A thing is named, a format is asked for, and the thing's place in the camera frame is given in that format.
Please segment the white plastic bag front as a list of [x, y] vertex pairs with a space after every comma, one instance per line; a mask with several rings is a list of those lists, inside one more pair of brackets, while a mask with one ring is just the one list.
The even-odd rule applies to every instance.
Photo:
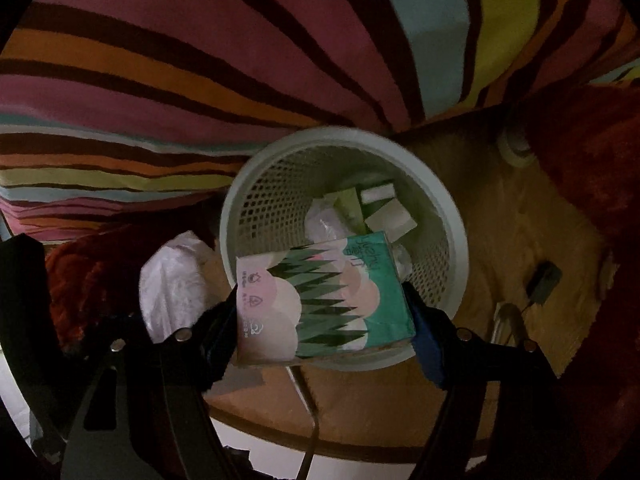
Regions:
[[163, 244], [140, 271], [140, 310], [153, 344], [194, 325], [226, 295], [216, 252], [192, 231]]

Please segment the green pink tissue pack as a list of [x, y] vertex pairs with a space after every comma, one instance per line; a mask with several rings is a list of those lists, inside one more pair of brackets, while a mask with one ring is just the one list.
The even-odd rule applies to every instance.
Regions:
[[244, 256], [235, 277], [244, 366], [372, 353], [416, 333], [382, 232]]

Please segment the paper ball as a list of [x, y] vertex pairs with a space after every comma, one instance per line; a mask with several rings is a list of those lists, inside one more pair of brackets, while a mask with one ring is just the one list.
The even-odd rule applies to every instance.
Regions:
[[311, 243], [341, 240], [355, 234], [340, 213], [324, 200], [312, 202], [305, 216], [304, 231]]

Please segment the white mesh trash basket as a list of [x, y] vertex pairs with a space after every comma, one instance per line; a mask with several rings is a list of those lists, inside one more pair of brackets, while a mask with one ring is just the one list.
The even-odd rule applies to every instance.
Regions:
[[274, 142], [240, 171], [220, 224], [244, 366], [380, 370], [413, 356], [409, 292], [452, 318], [469, 276], [454, 200], [398, 144], [351, 128]]

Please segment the red rug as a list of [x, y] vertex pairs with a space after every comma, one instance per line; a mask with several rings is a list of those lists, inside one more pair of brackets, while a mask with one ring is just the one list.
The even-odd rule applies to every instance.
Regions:
[[104, 302], [66, 342], [67, 400], [121, 406], [162, 476], [229, 479], [204, 392], [263, 370], [235, 417], [299, 427], [414, 475], [464, 473], [487, 387], [480, 477], [639, 474], [639, 90], [586, 84], [396, 139], [323, 127], [268, 145], [221, 205], [153, 214], [50, 255], [65, 290]]

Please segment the striped bed sheet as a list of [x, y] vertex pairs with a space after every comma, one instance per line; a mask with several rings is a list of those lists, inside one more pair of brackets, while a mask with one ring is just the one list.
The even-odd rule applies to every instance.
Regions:
[[72, 240], [300, 129], [538, 103], [559, 191], [637, 233], [639, 0], [1, 0], [1, 213]]

